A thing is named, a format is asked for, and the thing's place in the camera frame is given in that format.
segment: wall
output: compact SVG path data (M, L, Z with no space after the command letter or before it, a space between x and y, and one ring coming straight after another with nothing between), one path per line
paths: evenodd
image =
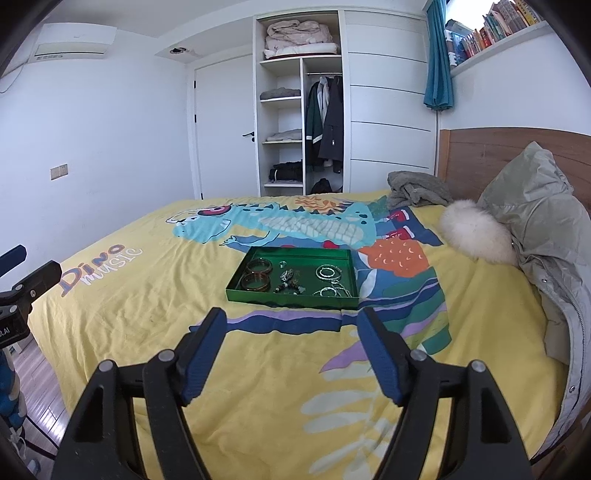
M591 135L591 87L555 33L454 77L456 107L440 128L537 127Z
M154 57L153 42L118 31L107 58L26 65L0 95L0 253L28 250L0 290L194 198L185 66ZM69 175L50 181L50 168L63 163Z

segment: blue dinosaur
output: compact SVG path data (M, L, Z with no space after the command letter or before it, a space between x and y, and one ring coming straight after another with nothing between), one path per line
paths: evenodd
M376 240L374 218L366 204L346 202L343 211L322 214L303 207L291 210L278 203L244 203L205 209L186 210L167 220L175 223L173 234L199 243L217 241L232 225L266 231L263 238L250 243L231 235L221 245L237 243L261 247L280 235L309 238L318 242L332 241L358 249L373 245Z

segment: air conditioner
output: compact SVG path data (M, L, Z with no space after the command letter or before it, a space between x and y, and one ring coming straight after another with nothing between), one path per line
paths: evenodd
M43 25L29 63L40 60L100 59L115 41L115 27L89 23Z

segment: white door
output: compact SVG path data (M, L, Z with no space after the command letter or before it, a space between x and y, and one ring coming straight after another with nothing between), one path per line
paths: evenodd
M252 56L196 70L195 99L203 198L258 196Z

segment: drawer line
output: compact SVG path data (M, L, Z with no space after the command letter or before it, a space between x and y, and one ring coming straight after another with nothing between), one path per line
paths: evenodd
M382 163L384 165L402 165L404 167L424 168L425 170L429 170L429 167L423 167L422 165L411 165L408 163L397 163L393 161L369 160L367 158L351 158L351 161L370 161L372 163Z
M407 93L416 93L417 95L425 95L425 93L421 92L413 92L412 90L403 90L402 88L391 88L391 87L376 87L375 85L358 85L357 83L352 83L352 87L365 87L365 88L381 88L382 90L394 90L396 92L407 92Z
M351 120L352 124L369 124L369 125L388 125L389 127L409 128L411 130L420 130L421 132L429 132L432 130L425 130L424 128L408 127L406 125L383 124L381 122L360 122L358 120Z
M351 54L351 53L356 53L358 55L374 55L375 57L389 57L391 59L403 59L403 60L417 61L419 63L424 63L425 65L428 63L428 62L422 61L422 60L409 59L407 57L400 57L398 55L385 55L383 53L367 53L366 51L350 51L349 54Z

